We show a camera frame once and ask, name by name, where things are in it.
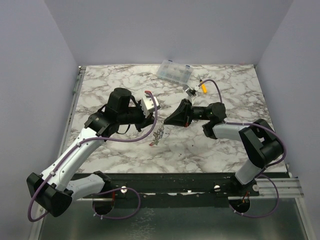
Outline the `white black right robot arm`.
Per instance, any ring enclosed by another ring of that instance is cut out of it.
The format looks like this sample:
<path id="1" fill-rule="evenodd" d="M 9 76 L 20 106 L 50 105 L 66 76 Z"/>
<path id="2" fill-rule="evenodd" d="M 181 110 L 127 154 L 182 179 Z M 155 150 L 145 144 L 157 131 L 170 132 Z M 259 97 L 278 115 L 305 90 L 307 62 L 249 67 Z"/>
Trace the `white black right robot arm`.
<path id="1" fill-rule="evenodd" d="M 248 160 L 231 177 L 229 189 L 240 196 L 248 184 L 260 176 L 268 167 L 284 160 L 287 150 L 280 137 L 264 120 L 255 122 L 226 122 L 226 107 L 221 102 L 208 106 L 193 106 L 183 99 L 178 108 L 164 120 L 165 125 L 188 127 L 192 121 L 207 121 L 202 125 L 204 135 L 210 139 L 228 139 L 242 142 Z"/>

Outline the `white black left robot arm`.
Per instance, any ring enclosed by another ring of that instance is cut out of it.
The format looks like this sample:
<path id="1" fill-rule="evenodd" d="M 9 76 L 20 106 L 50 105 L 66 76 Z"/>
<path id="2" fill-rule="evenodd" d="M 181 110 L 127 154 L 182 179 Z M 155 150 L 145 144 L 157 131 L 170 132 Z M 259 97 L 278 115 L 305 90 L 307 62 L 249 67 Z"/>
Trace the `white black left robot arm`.
<path id="1" fill-rule="evenodd" d="M 43 218 L 32 217 L 34 203 L 45 209 L 46 214 L 54 217 L 62 215 L 77 199 L 95 195 L 103 198 L 111 190 L 108 178 L 101 172 L 73 180 L 73 176 L 87 158 L 106 141 L 125 143 L 126 139 L 116 139 L 122 125 L 135 125 L 138 132 L 150 126 L 151 129 L 137 139 L 143 140 L 153 132 L 158 118 L 159 102 L 150 91 L 136 101 L 131 91 L 117 87 L 109 95 L 107 104 L 91 114 L 74 142 L 61 156 L 40 174 L 31 173 L 26 180 L 31 200 L 27 210 L 30 222 Z"/>

